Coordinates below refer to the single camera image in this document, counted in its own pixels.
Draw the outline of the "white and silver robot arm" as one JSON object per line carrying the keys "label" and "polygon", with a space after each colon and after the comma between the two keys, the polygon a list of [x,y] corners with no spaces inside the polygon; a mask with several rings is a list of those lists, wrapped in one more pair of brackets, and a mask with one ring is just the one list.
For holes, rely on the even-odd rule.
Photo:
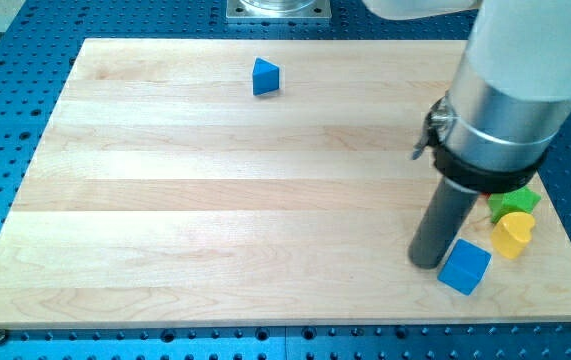
{"label": "white and silver robot arm", "polygon": [[454,79],[425,120],[422,146],[450,182],[477,192],[524,186],[571,112],[571,0],[365,0],[411,20],[478,11]]}

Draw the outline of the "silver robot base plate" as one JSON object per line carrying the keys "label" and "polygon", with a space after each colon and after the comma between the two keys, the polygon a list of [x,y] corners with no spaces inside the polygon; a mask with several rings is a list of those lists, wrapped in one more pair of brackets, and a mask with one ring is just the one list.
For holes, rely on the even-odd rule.
{"label": "silver robot base plate", "polygon": [[241,20],[329,20],[330,0],[227,0],[226,18]]}

